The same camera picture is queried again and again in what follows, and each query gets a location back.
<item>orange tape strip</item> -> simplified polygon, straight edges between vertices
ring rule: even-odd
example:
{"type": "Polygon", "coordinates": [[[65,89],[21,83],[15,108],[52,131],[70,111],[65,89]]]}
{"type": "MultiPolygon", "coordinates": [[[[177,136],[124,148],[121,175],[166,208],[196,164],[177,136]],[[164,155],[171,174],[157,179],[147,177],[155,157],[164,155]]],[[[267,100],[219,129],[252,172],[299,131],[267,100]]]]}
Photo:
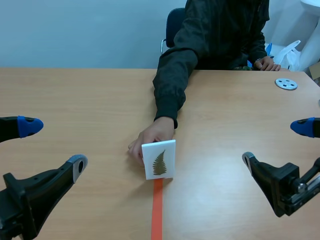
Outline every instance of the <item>orange tape strip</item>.
{"type": "Polygon", "coordinates": [[[163,185],[162,178],[154,180],[151,240],[162,240],[163,185]]]}

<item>white card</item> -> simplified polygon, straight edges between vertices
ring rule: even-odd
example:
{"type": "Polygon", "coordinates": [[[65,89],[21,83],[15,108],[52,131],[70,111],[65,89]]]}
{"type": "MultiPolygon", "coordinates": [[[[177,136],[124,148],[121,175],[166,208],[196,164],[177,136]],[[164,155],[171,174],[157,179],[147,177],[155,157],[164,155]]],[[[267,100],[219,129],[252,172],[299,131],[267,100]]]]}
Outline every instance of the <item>white card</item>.
{"type": "Polygon", "coordinates": [[[176,140],[143,144],[142,155],[147,180],[174,177],[176,140]]]}

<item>round metal plate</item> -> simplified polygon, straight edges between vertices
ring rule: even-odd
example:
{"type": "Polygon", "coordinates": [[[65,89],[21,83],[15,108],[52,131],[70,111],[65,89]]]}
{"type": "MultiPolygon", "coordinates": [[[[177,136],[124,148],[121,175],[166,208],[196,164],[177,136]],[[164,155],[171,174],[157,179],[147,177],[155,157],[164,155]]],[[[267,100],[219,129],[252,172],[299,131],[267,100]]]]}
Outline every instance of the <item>round metal plate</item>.
{"type": "Polygon", "coordinates": [[[288,78],[278,78],[275,80],[275,85],[285,90],[296,90],[298,87],[295,81],[288,78]]]}

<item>fern leaf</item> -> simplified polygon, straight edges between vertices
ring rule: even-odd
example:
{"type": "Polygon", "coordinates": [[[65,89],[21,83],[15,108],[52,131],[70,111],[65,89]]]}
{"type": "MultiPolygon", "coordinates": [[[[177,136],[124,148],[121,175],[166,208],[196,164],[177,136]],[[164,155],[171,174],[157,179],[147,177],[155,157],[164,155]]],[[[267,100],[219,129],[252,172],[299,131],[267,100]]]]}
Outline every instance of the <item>fern leaf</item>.
{"type": "Polygon", "coordinates": [[[159,154],[159,156],[156,157],[156,159],[153,162],[153,174],[154,175],[162,175],[165,174],[167,172],[167,167],[164,161],[164,154],[165,154],[164,150],[162,153],[159,154]]]}

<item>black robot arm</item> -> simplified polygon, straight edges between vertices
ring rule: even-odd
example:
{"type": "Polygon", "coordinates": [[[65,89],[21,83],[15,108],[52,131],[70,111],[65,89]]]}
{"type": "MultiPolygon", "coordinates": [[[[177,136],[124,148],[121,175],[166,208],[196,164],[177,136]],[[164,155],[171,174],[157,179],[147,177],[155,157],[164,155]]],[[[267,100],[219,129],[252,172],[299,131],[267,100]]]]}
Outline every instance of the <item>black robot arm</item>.
{"type": "Polygon", "coordinates": [[[3,176],[6,189],[0,191],[0,240],[38,236],[47,217],[76,182],[88,164],[84,155],[74,155],[61,167],[27,179],[3,176]]]}
{"type": "Polygon", "coordinates": [[[245,152],[242,159],[278,217],[290,216],[320,191],[320,176],[310,181],[320,171],[320,158],[302,177],[292,163],[274,167],[259,162],[251,152],[245,152]]]}

